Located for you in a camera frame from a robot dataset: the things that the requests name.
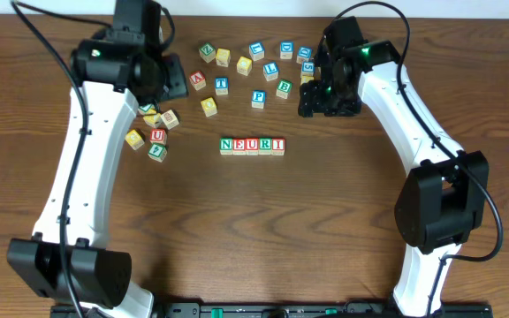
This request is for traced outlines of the red I block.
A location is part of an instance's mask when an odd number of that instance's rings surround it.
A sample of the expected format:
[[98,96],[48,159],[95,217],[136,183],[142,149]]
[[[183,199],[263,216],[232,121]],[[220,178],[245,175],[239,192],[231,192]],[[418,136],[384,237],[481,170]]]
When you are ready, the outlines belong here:
[[273,138],[271,143],[271,154],[272,155],[284,155],[285,154],[285,139],[284,138]]

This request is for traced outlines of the green R block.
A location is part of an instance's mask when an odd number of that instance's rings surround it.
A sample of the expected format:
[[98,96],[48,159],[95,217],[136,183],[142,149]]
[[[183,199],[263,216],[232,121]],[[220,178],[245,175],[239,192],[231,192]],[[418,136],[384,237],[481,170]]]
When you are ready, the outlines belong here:
[[271,155],[272,138],[260,138],[258,146],[258,155]]

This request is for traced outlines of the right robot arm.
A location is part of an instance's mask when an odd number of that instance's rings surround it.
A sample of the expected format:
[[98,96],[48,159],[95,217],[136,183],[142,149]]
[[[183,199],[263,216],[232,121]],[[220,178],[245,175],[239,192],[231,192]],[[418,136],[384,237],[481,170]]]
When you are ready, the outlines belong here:
[[354,17],[334,19],[315,54],[320,79],[300,87],[298,113],[351,117],[368,108],[389,136],[406,181],[394,208],[406,243],[392,312],[404,317],[440,315],[441,291],[451,265],[482,224],[489,165],[468,153],[430,114],[389,41],[366,40]]

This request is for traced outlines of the blue P block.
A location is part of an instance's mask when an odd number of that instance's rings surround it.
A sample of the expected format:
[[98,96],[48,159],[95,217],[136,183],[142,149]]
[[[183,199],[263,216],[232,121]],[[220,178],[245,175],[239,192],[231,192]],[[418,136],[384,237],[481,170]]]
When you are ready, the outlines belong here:
[[251,96],[251,106],[255,109],[263,109],[266,101],[266,93],[262,90],[254,90]]

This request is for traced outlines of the green N block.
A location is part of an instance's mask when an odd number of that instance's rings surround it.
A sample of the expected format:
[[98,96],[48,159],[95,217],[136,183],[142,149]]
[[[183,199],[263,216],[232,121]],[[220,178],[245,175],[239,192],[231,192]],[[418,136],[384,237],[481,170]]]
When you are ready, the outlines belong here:
[[221,138],[219,141],[219,151],[221,155],[232,155],[233,138]]

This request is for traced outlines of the red E block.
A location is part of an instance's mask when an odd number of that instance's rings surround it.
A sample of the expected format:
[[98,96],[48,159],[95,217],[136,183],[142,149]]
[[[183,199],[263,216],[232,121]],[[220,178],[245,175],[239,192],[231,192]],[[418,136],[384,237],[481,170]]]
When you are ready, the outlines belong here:
[[246,140],[245,139],[233,139],[232,140],[232,153],[234,155],[245,155],[246,154]]

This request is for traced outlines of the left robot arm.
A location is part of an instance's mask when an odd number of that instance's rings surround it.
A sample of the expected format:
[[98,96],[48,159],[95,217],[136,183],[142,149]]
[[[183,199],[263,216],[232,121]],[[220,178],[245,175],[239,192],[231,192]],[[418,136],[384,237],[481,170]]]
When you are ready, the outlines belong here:
[[110,197],[125,136],[141,106],[188,95],[179,57],[161,36],[169,11],[151,0],[119,1],[69,59],[65,143],[32,236],[13,239],[7,261],[57,317],[152,317],[155,298],[132,280],[132,259],[108,249]]

